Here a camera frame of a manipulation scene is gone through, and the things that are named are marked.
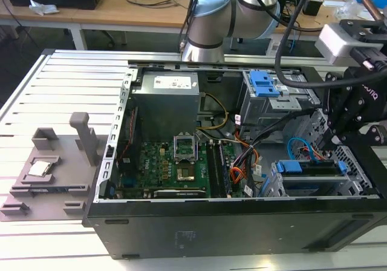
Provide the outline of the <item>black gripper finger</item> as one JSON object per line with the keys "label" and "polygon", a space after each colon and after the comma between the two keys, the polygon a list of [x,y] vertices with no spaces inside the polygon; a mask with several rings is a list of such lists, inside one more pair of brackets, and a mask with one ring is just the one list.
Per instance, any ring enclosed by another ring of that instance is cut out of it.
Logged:
{"label": "black gripper finger", "polygon": [[340,143],[337,135],[341,132],[340,114],[341,114],[341,88],[324,89],[323,113],[327,117],[327,128],[322,134],[319,149],[336,149]]}
{"label": "black gripper finger", "polygon": [[361,86],[333,90],[332,132],[341,144],[347,145],[362,124],[360,112],[366,101],[366,93]]}

